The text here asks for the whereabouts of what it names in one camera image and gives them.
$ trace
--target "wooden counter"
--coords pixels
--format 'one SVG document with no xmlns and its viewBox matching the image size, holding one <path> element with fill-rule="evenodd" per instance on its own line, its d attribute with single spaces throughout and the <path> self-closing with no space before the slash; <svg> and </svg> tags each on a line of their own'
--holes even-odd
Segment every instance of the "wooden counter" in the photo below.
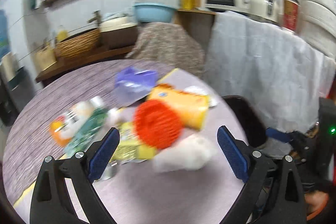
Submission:
<svg viewBox="0 0 336 224">
<path fill-rule="evenodd" d="M 78 68 L 101 61 L 124 59 L 125 55 L 131 52 L 132 49 L 133 46 L 109 50 L 103 46 L 94 49 L 89 55 L 78 56 L 73 59 L 60 58 L 55 64 L 40 72 L 35 80 L 37 83 L 42 82 L 45 87 L 66 73 Z"/>
<path fill-rule="evenodd" d="M 215 18 L 216 13 L 212 11 L 178 9 L 174 23 L 181 25 L 207 53 Z"/>
</svg>

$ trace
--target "black chair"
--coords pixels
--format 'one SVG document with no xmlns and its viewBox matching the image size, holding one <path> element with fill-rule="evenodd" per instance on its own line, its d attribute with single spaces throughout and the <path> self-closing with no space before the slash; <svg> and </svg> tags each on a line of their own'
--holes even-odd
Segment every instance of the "black chair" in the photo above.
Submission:
<svg viewBox="0 0 336 224">
<path fill-rule="evenodd" d="M 257 148 L 266 140 L 266 127 L 247 100 L 238 95 L 223 96 L 222 99 L 235 113 L 251 147 Z"/>
</svg>

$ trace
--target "yellow bottle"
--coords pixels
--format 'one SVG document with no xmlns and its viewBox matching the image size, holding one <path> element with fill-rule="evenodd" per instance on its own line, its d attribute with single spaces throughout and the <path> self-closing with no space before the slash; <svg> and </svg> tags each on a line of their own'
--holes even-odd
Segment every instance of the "yellow bottle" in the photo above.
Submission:
<svg viewBox="0 0 336 224">
<path fill-rule="evenodd" d="M 68 32 L 65 30 L 65 28 L 60 25 L 58 28 L 58 33 L 57 33 L 57 42 L 61 42 L 62 40 L 68 38 Z"/>
</svg>

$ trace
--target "metal screw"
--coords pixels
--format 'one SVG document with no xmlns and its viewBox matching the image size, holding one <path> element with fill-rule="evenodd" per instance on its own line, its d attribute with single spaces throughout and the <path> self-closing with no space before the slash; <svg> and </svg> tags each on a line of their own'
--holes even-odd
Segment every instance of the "metal screw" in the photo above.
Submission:
<svg viewBox="0 0 336 224">
<path fill-rule="evenodd" d="M 260 158 L 261 157 L 261 153 L 259 151 L 253 151 L 252 155 L 256 158 Z"/>
<path fill-rule="evenodd" d="M 53 159 L 52 156 L 46 156 L 46 157 L 44 158 L 44 161 L 45 161 L 45 162 L 50 162 L 52 159 Z"/>
<path fill-rule="evenodd" d="M 75 157 L 78 158 L 78 159 L 80 159 L 82 156 L 84 156 L 84 152 L 82 152 L 82 151 L 77 152 L 76 155 L 75 155 Z"/>
<path fill-rule="evenodd" d="M 291 162 L 293 158 L 290 155 L 285 156 L 285 160 Z"/>
</svg>

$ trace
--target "paper roll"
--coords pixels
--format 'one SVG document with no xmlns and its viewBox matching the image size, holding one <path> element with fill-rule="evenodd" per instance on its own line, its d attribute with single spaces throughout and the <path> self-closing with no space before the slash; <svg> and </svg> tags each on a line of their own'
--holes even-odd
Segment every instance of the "paper roll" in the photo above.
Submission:
<svg viewBox="0 0 336 224">
<path fill-rule="evenodd" d="M 2 57 L 1 61 L 6 80 L 7 82 L 9 82 L 16 75 L 14 57 L 12 53 L 9 52 L 8 54 L 6 54 L 4 57 Z"/>
</svg>

